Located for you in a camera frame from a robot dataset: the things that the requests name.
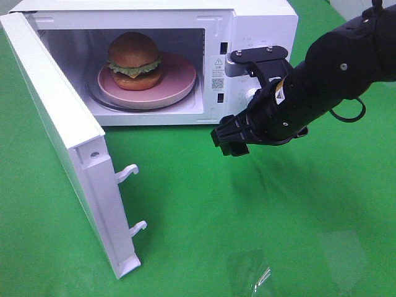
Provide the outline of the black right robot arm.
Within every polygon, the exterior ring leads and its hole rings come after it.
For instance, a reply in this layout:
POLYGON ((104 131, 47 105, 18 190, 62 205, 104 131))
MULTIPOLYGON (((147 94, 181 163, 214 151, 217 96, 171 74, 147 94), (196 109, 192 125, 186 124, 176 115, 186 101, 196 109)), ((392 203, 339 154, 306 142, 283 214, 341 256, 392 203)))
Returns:
POLYGON ((247 108, 212 131, 224 155, 248 153, 251 144, 283 145, 305 136, 308 125, 343 100, 359 100, 375 82, 395 80, 395 7, 381 1, 318 38, 296 67, 281 46, 241 49, 226 55, 229 77, 258 79, 247 108))

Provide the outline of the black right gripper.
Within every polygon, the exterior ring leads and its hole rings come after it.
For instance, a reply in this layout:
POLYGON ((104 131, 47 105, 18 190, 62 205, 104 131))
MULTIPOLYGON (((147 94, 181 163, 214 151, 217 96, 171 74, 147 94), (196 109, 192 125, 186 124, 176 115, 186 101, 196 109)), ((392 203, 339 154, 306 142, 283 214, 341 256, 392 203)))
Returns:
POLYGON ((210 135, 224 156, 248 154, 246 144, 256 143, 257 137, 265 145, 282 145, 308 134, 307 126, 294 123, 280 108, 286 101, 284 81, 275 77, 268 85, 256 90, 247 106, 247 113, 221 118, 210 135))

